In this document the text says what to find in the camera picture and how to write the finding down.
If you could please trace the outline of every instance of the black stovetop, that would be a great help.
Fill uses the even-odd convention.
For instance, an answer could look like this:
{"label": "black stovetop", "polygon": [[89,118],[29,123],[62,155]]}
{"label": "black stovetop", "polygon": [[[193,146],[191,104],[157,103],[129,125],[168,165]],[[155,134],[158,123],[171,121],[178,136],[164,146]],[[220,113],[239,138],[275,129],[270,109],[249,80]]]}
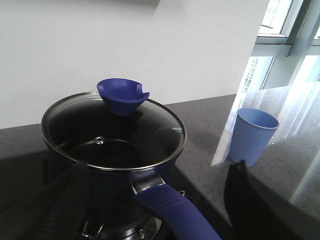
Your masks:
{"label": "black stovetop", "polygon": [[[48,153],[41,151],[0,160],[0,217],[8,209],[46,187],[43,160],[47,157]],[[185,191],[185,196],[193,202],[222,239],[236,239],[230,223],[176,166],[172,170],[170,185],[178,191]],[[15,219],[8,221],[12,222],[12,225],[16,224]],[[176,238],[165,223],[162,223],[154,237],[154,240],[174,239]]]}

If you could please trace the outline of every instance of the gas burner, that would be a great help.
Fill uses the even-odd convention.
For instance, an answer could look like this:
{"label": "gas burner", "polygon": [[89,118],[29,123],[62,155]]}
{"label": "gas burner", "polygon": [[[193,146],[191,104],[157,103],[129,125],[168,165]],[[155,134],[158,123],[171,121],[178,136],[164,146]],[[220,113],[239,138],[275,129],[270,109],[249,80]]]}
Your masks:
{"label": "gas burner", "polygon": [[161,220],[147,216],[129,223],[107,224],[87,220],[76,240],[152,240]]}

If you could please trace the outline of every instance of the white wall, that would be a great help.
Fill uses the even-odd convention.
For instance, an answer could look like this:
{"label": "white wall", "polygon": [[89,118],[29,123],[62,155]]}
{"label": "white wall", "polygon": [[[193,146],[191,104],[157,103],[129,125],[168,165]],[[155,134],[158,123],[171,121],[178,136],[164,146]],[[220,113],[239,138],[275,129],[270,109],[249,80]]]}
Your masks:
{"label": "white wall", "polygon": [[168,104],[235,94],[268,0],[0,0],[0,129],[100,80]]}

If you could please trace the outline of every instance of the metal rim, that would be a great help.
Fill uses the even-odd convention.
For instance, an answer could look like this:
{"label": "metal rim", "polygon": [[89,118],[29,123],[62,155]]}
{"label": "metal rim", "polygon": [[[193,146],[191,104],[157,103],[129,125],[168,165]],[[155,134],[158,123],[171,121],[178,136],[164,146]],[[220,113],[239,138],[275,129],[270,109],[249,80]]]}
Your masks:
{"label": "metal rim", "polygon": [[[57,101],[56,103],[54,103],[53,105],[51,105],[44,113],[43,117],[42,117],[42,120],[41,120],[41,132],[42,132],[42,136],[44,138],[44,141],[46,142],[46,144],[52,149],[54,150],[57,154],[67,158],[68,160],[71,160],[75,163],[77,163],[79,160],[77,160],[76,158],[74,157],[71,157],[67,154],[65,154],[63,151],[61,151],[59,148],[56,147],[56,145],[51,141],[51,138],[50,136],[47,134],[46,132],[46,129],[45,129],[45,121],[48,119],[48,114],[51,112],[51,110],[58,106],[59,104],[69,100],[69,99],[72,99],[72,98],[75,98],[77,96],[82,96],[82,95],[91,95],[91,94],[99,94],[98,91],[87,91],[87,92],[82,92],[82,93],[77,93],[77,94],[74,94],[74,95],[70,95],[70,96],[67,96],[59,101]],[[142,166],[142,167],[131,167],[131,168],[116,168],[116,167],[102,167],[102,166],[97,166],[97,165],[93,165],[93,164],[87,164],[87,166],[89,167],[92,167],[94,169],[98,169],[98,170],[103,170],[103,171],[117,171],[117,172],[143,172],[143,171],[148,171],[152,168],[155,168],[155,167],[158,167],[160,165],[163,165],[169,161],[171,161],[172,159],[175,159],[177,158],[185,144],[186,144],[186,141],[187,141],[187,131],[186,131],[186,127],[185,125],[183,124],[183,122],[181,121],[181,119],[173,112],[171,111],[169,108],[165,107],[164,105],[154,101],[154,100],[151,100],[151,99],[147,99],[146,100],[147,102],[150,102],[152,104],[155,104],[157,105],[158,107],[164,109],[166,112],[168,112],[170,115],[172,115],[177,121],[178,123],[181,125],[181,128],[182,128],[182,131],[183,131],[183,136],[184,136],[184,139],[179,143],[179,146],[176,148],[176,150],[168,157],[166,157],[165,159],[163,159],[162,161],[160,162],[157,162],[155,164],[152,164],[152,165],[148,165],[148,166]]]}

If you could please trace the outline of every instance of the saucepan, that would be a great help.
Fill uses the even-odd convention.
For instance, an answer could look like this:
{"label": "saucepan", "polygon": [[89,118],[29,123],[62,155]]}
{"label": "saucepan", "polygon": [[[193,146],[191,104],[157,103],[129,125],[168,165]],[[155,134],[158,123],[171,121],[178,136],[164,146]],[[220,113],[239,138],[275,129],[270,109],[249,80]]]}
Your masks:
{"label": "saucepan", "polygon": [[220,239],[197,208],[167,184],[187,133],[160,103],[147,99],[119,116],[97,91],[75,94],[45,112],[42,133],[56,166],[85,161],[90,167],[89,218],[116,226],[149,213],[180,240]]}

